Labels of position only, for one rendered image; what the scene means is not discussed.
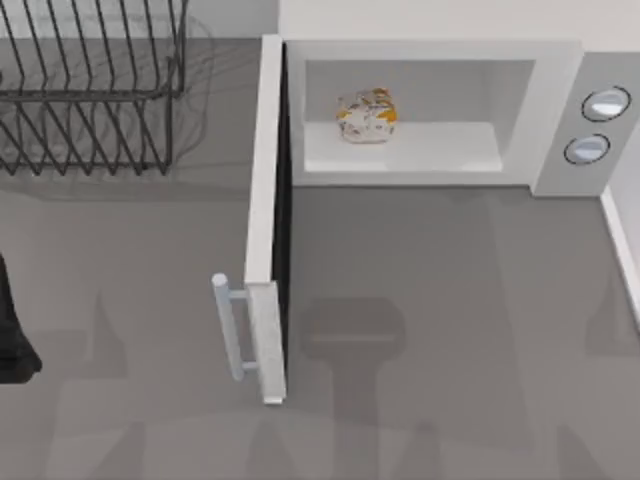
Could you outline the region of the white microwave door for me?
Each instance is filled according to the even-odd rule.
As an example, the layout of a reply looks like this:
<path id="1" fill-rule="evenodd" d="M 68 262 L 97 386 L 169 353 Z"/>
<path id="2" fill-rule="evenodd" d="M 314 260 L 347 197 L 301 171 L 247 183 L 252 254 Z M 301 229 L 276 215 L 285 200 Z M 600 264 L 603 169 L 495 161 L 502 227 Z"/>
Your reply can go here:
<path id="1" fill-rule="evenodd" d="M 287 397 L 291 157 L 286 45 L 262 37 L 244 286 L 262 401 Z"/>

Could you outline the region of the white and orange bread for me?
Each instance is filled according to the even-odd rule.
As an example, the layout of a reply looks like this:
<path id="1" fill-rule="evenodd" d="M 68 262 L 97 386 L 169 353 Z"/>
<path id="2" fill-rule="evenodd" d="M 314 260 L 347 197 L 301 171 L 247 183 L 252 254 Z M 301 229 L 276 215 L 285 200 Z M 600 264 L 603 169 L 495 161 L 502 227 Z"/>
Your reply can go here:
<path id="1" fill-rule="evenodd" d="M 351 144 L 384 144 L 391 140 L 398 113 L 390 90 L 375 87 L 341 96 L 336 122 L 341 138 Z"/>

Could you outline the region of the pale microwave oven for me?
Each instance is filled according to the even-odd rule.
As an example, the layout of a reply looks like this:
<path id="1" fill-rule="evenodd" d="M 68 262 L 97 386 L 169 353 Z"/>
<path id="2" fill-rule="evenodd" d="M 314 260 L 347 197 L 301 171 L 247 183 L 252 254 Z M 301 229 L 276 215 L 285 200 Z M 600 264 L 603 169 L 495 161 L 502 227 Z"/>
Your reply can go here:
<path id="1" fill-rule="evenodd" d="M 279 0 L 298 186 L 525 186 L 597 196 L 640 120 L 640 0 Z M 614 86 L 631 105 L 581 111 Z M 338 99 L 390 90 L 384 144 L 344 141 Z M 596 163 L 564 149 L 610 141 Z"/>

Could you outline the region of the round microwave knob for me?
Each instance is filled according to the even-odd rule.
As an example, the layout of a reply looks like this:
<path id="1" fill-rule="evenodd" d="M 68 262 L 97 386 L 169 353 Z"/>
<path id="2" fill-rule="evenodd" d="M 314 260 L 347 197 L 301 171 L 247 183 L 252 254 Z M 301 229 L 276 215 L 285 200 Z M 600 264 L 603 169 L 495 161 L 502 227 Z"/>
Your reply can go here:
<path id="1" fill-rule="evenodd" d="M 631 101 L 632 97 L 626 89 L 614 86 L 588 95 L 582 103 L 581 111 L 591 122 L 608 122 L 624 114 Z"/>
<path id="2" fill-rule="evenodd" d="M 594 134 L 571 140 L 564 149 L 564 158 L 573 165 L 589 165 L 603 159 L 609 150 L 609 139 L 604 135 Z"/>

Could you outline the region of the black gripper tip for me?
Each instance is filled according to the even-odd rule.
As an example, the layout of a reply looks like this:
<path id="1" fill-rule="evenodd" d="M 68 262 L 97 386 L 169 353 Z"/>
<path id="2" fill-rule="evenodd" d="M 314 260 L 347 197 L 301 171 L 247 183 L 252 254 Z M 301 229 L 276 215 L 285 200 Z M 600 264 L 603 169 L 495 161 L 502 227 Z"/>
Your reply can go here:
<path id="1" fill-rule="evenodd" d="M 42 368 L 18 319 L 6 262 L 0 254 L 0 385 L 26 384 Z"/>

